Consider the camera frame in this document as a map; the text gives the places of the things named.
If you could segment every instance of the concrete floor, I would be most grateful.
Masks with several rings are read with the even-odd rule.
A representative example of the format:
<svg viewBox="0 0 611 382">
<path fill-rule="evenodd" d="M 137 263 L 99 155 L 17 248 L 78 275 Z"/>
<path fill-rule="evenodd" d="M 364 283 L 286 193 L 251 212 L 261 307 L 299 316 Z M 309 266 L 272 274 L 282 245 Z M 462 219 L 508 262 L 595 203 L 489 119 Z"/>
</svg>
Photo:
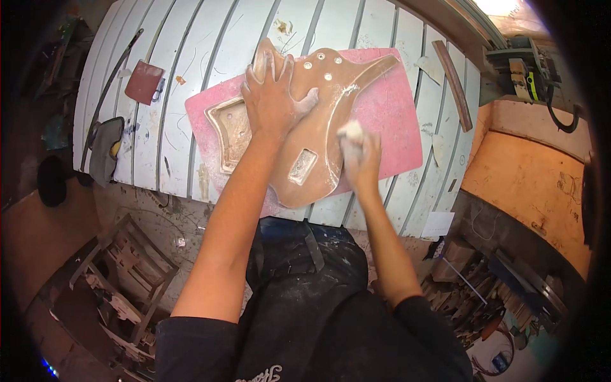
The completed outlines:
<svg viewBox="0 0 611 382">
<path fill-rule="evenodd" d="M 179 266 L 177 275 L 159 304 L 162 309 L 171 312 L 193 268 L 214 206 L 180 197 L 168 199 L 165 194 L 157 198 L 149 190 L 123 184 L 109 185 L 107 188 L 95 184 L 93 194 L 104 230 L 110 229 L 129 213 L 160 250 Z M 371 257 L 369 238 L 365 231 L 350 232 L 367 256 L 370 283 L 378 277 Z M 412 257 L 418 278 L 422 280 L 430 272 L 433 263 L 422 260 L 430 242 L 414 238 L 401 238 L 401 241 Z M 243 307 L 251 295 L 252 291 L 247 285 Z"/>
</svg>

